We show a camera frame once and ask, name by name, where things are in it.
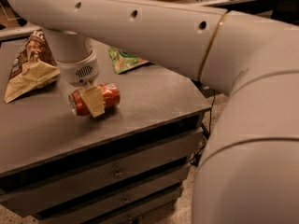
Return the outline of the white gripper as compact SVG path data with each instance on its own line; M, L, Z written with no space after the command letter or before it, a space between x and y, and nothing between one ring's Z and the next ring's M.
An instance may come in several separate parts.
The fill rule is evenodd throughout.
M59 89L69 107L74 108L75 103L71 94L76 87L94 81L99 75L95 51L92 50L89 56L78 62L57 62L57 64L62 76L59 80ZM80 96L94 118L105 113L104 98L99 86L85 86Z

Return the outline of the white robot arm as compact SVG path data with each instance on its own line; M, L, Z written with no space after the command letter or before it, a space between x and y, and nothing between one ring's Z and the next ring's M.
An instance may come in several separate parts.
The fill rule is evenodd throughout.
M295 26L150 0L8 0L47 31L125 50L224 93L195 178L192 224L299 224Z

